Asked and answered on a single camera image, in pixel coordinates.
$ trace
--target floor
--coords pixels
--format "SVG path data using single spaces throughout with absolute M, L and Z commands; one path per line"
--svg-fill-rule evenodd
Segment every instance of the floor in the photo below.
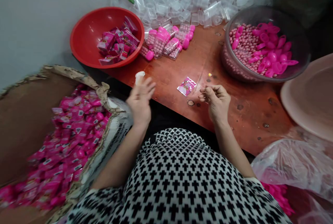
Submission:
M 129 92 L 131 91 L 131 87 L 110 77 L 104 81 L 110 85 L 112 95 L 124 101 L 127 99 Z M 184 128 L 200 135 L 205 140 L 207 145 L 209 145 L 214 151 L 220 153 L 214 133 L 192 122 L 191 120 L 188 120 L 187 118 L 154 100 L 151 100 L 150 106 L 152 109 L 152 120 L 146 136 L 149 136 L 151 132 L 156 132 L 167 127 Z M 244 153 L 251 163 L 255 157 L 246 151 L 244 151 Z

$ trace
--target clear plastic bowl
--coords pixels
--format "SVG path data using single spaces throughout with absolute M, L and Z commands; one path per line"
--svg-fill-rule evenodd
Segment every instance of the clear plastic bowl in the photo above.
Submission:
M 259 23 L 268 23 L 270 21 L 273 25 L 280 27 L 279 36 L 285 34 L 287 41 L 292 42 L 290 49 L 292 51 L 292 59 L 299 62 L 294 66 L 288 66 L 283 74 L 274 78 L 262 76 L 243 65 L 232 51 L 229 41 L 229 32 L 236 28 L 237 25 L 245 23 L 257 26 Z M 280 83 L 300 75 L 308 66 L 311 53 L 305 31 L 297 21 L 272 7 L 258 6 L 241 10 L 229 21 L 225 30 L 225 42 L 221 58 L 227 72 L 240 81 Z

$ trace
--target transparent plastic bag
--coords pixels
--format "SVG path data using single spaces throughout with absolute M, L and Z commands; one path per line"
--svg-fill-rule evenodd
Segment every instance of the transparent plastic bag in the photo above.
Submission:
M 310 207 L 311 211 L 298 218 L 298 224 L 331 224 L 333 223 L 333 211 L 326 211 L 322 206 L 311 196 Z
M 267 146 L 251 166 L 261 182 L 310 190 L 333 203 L 333 159 L 325 154 L 326 148 L 319 139 L 282 139 Z

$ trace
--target cardboard box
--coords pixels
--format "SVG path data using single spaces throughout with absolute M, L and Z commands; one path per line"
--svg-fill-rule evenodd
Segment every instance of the cardboard box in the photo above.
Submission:
M 0 209 L 0 223 L 58 221 L 85 195 L 133 124 L 127 105 L 108 98 L 107 84 L 99 86 L 91 77 L 72 68 L 44 66 L 39 74 L 8 87 L 0 95 L 0 187 L 26 179 L 27 157 L 39 150 L 47 133 L 54 130 L 51 108 L 57 107 L 64 96 L 70 96 L 79 83 L 95 89 L 102 105 L 112 112 L 101 144 L 84 166 L 81 180 L 72 183 L 61 208 L 47 213 L 31 206 Z

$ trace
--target cross pattern fabric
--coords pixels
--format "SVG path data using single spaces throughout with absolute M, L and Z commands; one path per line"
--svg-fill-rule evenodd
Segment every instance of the cross pattern fabric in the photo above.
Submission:
M 68 223 L 291 223 L 255 178 L 187 130 L 144 143 L 120 188 L 91 190 Z

